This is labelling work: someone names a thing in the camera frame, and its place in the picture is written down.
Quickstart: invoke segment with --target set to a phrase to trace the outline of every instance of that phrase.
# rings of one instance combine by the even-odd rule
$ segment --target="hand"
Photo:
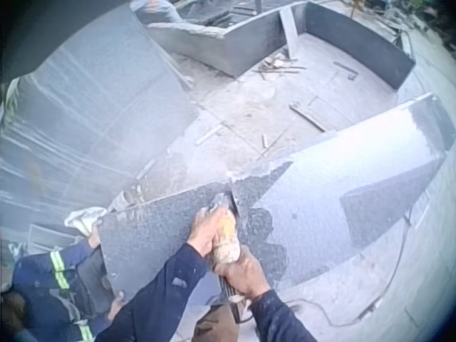
[[[208,214],[208,209],[204,207],[197,213],[187,243],[195,248],[202,257],[212,251],[212,240],[217,234],[219,220],[227,214],[227,211],[227,206],[220,206]]]
[[[98,235],[97,224],[92,224],[92,234],[88,237],[88,244],[92,249],[100,246],[100,235]]]
[[[224,276],[228,283],[247,299],[255,300],[271,289],[259,261],[247,246],[241,246],[241,256],[236,262],[218,264],[214,271],[219,276]]]
[[[108,313],[108,320],[111,322],[114,321],[114,318],[117,316],[121,308],[125,305],[123,302],[123,292],[119,292],[118,296],[115,297],[113,303],[111,304],[111,310]]]

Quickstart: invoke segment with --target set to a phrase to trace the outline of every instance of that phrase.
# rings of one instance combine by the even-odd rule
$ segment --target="power cord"
[[[402,243],[400,245],[400,251],[399,251],[399,255],[398,255],[398,260],[396,261],[396,264],[394,266],[394,270],[393,270],[393,273],[391,274],[389,282],[386,284],[385,288],[381,291],[381,293],[372,301],[372,303],[370,303],[364,310],[362,310],[361,313],[355,319],[353,319],[352,321],[349,321],[347,323],[342,323],[342,324],[334,323],[329,318],[328,313],[326,312],[325,308],[322,307],[322,305],[320,305],[320,304],[318,304],[318,303],[316,303],[314,301],[310,301],[308,299],[305,299],[305,298],[299,298],[299,299],[294,299],[292,301],[287,301],[287,302],[285,302],[285,304],[289,305],[289,304],[301,301],[301,302],[304,302],[306,304],[312,305],[312,306],[316,307],[318,310],[321,311],[321,313],[324,315],[326,321],[328,322],[328,325],[333,327],[333,328],[343,328],[343,327],[346,327],[346,326],[352,326],[352,325],[355,325],[355,324],[361,322],[365,317],[370,316],[380,306],[380,304],[381,304],[381,302],[383,300],[383,297],[388,292],[388,290],[389,290],[389,288],[390,288],[391,284],[393,283],[393,280],[394,280],[394,278],[396,276],[396,273],[398,271],[400,260],[402,259],[402,255],[403,255],[403,252],[404,252],[405,243],[407,241],[408,230],[412,226],[412,224],[410,222],[410,218],[412,217],[412,209],[410,209],[410,211],[408,212],[408,216],[404,215],[404,217],[403,217],[404,221],[405,221],[405,224],[404,224],[404,232],[403,232]]]

